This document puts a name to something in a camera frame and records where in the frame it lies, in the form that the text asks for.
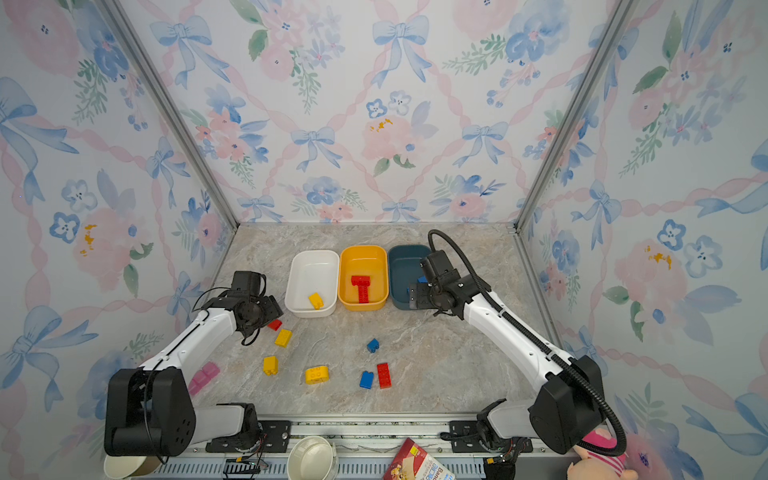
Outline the white plastic container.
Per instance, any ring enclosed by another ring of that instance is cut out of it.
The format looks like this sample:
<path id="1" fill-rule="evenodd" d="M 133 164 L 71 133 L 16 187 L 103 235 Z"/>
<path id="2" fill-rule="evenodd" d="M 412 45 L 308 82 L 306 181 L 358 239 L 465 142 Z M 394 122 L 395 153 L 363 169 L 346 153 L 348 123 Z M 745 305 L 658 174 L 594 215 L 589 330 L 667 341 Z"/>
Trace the white plastic container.
<path id="1" fill-rule="evenodd" d="M 323 318 L 336 309 L 340 257 L 332 250 L 305 250 L 291 262 L 286 289 L 286 308 L 298 318 Z M 319 293 L 325 303 L 314 310 L 308 297 Z"/>

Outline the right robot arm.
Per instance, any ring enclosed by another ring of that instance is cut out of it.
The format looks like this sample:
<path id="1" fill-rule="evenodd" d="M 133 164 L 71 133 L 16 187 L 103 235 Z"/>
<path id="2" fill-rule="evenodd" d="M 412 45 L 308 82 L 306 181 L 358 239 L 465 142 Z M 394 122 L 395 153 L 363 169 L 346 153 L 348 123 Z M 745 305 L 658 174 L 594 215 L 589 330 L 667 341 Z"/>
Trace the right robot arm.
<path id="1" fill-rule="evenodd" d="M 432 229 L 427 240 L 430 252 L 420 266 L 432 309 L 483 333 L 536 392 L 531 401 L 501 399 L 488 405 L 476 417 L 473 439 L 491 453 L 537 438 L 558 454 L 580 447 L 607 457 L 623 455 L 627 435 L 604 397 L 597 363 L 586 355 L 571 355 L 531 329 L 445 232 Z"/>

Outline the dark teal plastic container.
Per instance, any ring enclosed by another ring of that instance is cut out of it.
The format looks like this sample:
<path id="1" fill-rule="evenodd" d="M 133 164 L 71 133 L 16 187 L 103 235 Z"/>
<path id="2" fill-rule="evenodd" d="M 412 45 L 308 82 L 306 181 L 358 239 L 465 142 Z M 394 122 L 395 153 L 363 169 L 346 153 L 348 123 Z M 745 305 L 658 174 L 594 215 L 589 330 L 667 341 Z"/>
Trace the dark teal plastic container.
<path id="1" fill-rule="evenodd" d="M 410 310 L 408 286 L 424 275 L 421 261 L 430 253 L 428 246 L 419 244 L 397 245 L 388 251 L 390 297 L 396 308 Z"/>

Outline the yellow lego brick near arm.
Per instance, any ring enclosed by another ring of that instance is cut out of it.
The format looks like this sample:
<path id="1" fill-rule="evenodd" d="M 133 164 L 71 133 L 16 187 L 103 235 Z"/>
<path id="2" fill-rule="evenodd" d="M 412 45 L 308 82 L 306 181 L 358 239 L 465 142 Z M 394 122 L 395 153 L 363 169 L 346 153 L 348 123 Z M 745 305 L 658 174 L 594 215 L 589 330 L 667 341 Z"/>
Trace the yellow lego brick near arm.
<path id="1" fill-rule="evenodd" d="M 292 335 L 293 333 L 290 330 L 281 329 L 275 339 L 275 344 L 281 348 L 286 348 L 292 339 Z"/>

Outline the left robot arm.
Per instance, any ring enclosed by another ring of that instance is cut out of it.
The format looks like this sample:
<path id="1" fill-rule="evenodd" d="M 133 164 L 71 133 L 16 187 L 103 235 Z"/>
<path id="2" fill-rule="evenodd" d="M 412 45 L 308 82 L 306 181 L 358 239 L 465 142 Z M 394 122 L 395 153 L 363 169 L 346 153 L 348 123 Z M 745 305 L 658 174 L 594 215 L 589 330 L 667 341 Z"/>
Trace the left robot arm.
<path id="1" fill-rule="evenodd" d="M 252 404 L 196 409 L 189 385 L 224 340 L 239 334 L 242 345 L 249 346 L 282 316 L 266 284 L 262 273 L 235 272 L 230 287 L 207 300 L 167 347 L 141 366 L 120 369 L 110 378 L 104 433 L 108 456 L 166 460 L 201 442 L 248 451 L 263 441 Z"/>

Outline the yellow plastic container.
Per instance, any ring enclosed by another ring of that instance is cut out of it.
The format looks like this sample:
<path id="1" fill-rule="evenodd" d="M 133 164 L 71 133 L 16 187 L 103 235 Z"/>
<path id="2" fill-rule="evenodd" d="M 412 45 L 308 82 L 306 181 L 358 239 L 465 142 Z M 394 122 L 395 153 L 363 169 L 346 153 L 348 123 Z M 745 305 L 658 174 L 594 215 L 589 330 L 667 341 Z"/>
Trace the yellow plastic container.
<path id="1" fill-rule="evenodd" d="M 349 311 L 380 310 L 389 297 L 387 252 L 376 245 L 356 245 L 340 256 L 338 298 Z"/>

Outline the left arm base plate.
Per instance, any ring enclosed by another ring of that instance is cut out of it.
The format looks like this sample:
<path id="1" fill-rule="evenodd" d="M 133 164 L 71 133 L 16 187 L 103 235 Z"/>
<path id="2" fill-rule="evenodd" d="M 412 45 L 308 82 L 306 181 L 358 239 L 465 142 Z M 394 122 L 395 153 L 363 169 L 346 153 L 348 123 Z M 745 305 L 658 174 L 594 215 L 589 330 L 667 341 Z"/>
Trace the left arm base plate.
<path id="1" fill-rule="evenodd" d="M 255 432 L 217 438 L 205 446 L 206 453 L 251 454 L 286 453 L 291 438 L 289 420 L 260 420 Z"/>

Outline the small yellow lego brick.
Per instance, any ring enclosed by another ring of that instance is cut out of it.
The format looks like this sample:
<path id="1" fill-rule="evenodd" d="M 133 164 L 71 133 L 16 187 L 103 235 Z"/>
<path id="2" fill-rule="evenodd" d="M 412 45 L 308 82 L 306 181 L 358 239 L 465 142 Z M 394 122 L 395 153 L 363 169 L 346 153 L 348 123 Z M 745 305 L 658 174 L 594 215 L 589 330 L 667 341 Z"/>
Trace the small yellow lego brick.
<path id="1" fill-rule="evenodd" d="M 308 297 L 308 300 L 314 310 L 321 310 L 325 307 L 324 300 L 319 293 L 313 293 Z"/>

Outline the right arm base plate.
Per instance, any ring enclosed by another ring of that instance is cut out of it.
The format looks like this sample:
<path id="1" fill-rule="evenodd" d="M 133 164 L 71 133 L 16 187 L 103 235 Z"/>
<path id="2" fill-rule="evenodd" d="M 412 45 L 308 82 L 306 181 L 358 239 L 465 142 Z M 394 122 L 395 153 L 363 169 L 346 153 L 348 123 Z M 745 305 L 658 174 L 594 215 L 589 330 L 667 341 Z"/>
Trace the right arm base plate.
<path id="1" fill-rule="evenodd" d="M 453 453 L 506 455 L 533 452 L 529 438 L 502 439 L 483 421 L 453 420 L 448 423 L 448 428 L 447 432 L 440 434 L 440 438 L 450 444 Z"/>

